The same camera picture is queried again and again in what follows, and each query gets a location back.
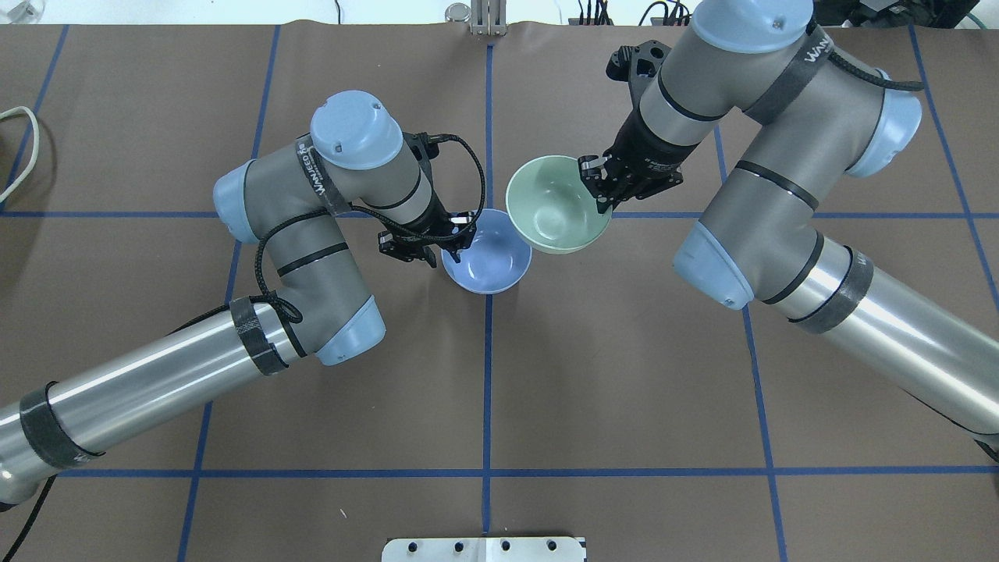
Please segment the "metal bracket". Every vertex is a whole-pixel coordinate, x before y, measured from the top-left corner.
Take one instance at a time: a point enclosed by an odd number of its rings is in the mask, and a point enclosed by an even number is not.
[[[585,562],[586,539],[508,537],[395,539],[382,562]]]
[[[621,45],[610,55],[604,72],[615,82],[627,82],[631,107],[637,109],[641,94],[658,74],[670,50],[654,39],[636,47]]]
[[[506,0],[472,0],[473,35],[506,35]]]

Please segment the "black tape band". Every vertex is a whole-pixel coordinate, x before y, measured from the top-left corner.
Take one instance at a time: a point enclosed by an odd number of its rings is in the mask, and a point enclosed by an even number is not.
[[[283,267],[278,268],[278,276],[279,277],[284,277],[285,275],[287,275],[287,274],[295,271],[296,269],[298,269],[300,267],[305,267],[305,266],[311,264],[314,261],[319,261],[319,260],[325,258],[326,256],[330,256],[330,255],[336,254],[337,252],[342,252],[342,251],[344,251],[346,249],[348,249],[347,248],[347,242],[341,242],[340,244],[334,244],[333,246],[327,246],[326,248],[323,248],[322,250],[320,250],[318,252],[313,252],[313,253],[309,254],[308,256],[299,258],[299,259],[293,261],[292,263],[290,263],[288,265],[285,265]]]
[[[396,207],[401,206],[403,203],[406,203],[410,199],[413,199],[413,196],[417,194],[417,190],[420,189],[420,181],[423,179],[422,176],[423,174],[421,173],[421,171],[417,169],[417,183],[413,186],[413,190],[410,191],[410,193],[407,194],[406,197],[403,197],[403,199],[400,200],[398,203],[393,203],[392,205],[386,205],[384,207],[380,207],[378,205],[372,205],[371,203],[369,203],[368,206],[378,211],[387,211],[389,209],[395,209]]]
[[[815,267],[815,264],[818,263],[818,257],[822,254],[822,248],[824,247],[825,247],[825,236],[822,236],[821,232],[816,232],[815,246],[812,248],[811,255],[808,256],[808,261],[805,262],[804,267],[802,267],[801,271],[798,272],[798,276],[795,277],[794,280],[791,281],[789,285],[784,287],[783,291],[780,291],[776,295],[766,299],[765,301],[763,301],[763,304],[777,304],[778,302],[786,299],[788,295],[793,293],[795,290],[797,290],[797,288],[800,287],[801,284],[805,282],[805,279],[808,278],[808,274],[811,273],[811,270],[813,267]]]
[[[305,135],[295,141],[295,155],[298,157],[299,166],[302,173],[306,175],[309,186],[316,192],[316,196],[323,202],[323,206],[330,211],[333,216],[349,213],[353,209],[350,202],[344,199],[337,186],[333,184],[330,175],[326,173],[323,166],[323,157],[316,151],[312,137]]]
[[[777,184],[777,187],[804,201],[805,205],[811,207],[812,211],[818,209],[818,199],[815,199],[814,195],[808,193],[807,189],[792,182],[777,172],[774,172],[769,168],[764,168],[763,166],[748,160],[739,160],[735,164],[735,167],[739,170],[745,170],[750,174],[757,175],[765,180]]]
[[[815,27],[780,76],[743,113],[760,125],[772,123],[812,81],[832,49],[832,39],[821,27]]]
[[[234,300],[229,303],[229,311],[233,315],[236,333],[239,334],[243,347],[261,373],[271,376],[288,368],[278,355],[278,350],[267,341],[264,328],[260,325],[260,318],[257,317],[257,311],[254,310],[250,299],[244,297]]]
[[[854,252],[849,246],[846,249],[850,252],[850,267],[836,292],[814,312],[804,318],[791,320],[791,323],[797,324],[806,332],[822,334],[840,325],[857,309],[871,287],[874,264],[867,256]]]
[[[53,468],[66,470],[104,453],[92,453],[80,447],[63,431],[49,404],[49,389],[54,384],[50,382],[21,398],[21,429],[38,458]]]
[[[670,176],[697,145],[679,146],[664,141],[645,124],[639,109],[635,108],[624,120],[610,153],[624,162],[631,172],[648,179],[658,180]],[[618,182],[611,192],[626,190],[629,182]]]
[[[666,100],[666,103],[669,104],[669,107],[675,109],[676,113],[679,113],[683,117],[686,117],[687,119],[693,119],[694,121],[717,121],[718,119],[724,117],[724,115],[715,115],[715,116],[701,115],[699,113],[694,113],[690,111],[689,109],[680,105],[678,101],[674,100],[673,96],[669,95],[669,92],[666,91],[666,86],[662,83],[662,80],[656,80],[656,82],[659,83],[659,93],[662,94],[662,98]]]

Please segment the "gray arm segment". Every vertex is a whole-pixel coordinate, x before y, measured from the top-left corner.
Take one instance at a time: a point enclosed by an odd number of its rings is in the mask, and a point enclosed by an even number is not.
[[[705,0],[697,8],[691,30],[637,107],[654,135],[645,137],[654,146],[641,149],[680,154],[674,165],[685,157],[677,147],[699,143],[732,108],[763,125],[677,252],[674,268],[729,308],[753,299],[773,305],[979,442],[999,447],[999,343],[809,224],[844,172],[870,175],[904,148],[919,124],[918,100],[829,63],[834,47],[821,29],[807,26],[807,18],[795,27],[785,17],[810,13],[807,0],[738,9],[733,2]],[[757,27],[731,21],[753,9],[760,10],[749,14],[761,22]],[[766,46],[774,30],[786,37]],[[637,145],[620,140],[638,128],[626,123],[615,147]]]
[[[277,358],[297,360],[275,310],[263,303],[253,310]],[[32,416],[23,401],[0,410],[0,508],[30,498],[45,478],[262,377],[241,329],[229,311],[220,312],[48,386],[42,416]]]

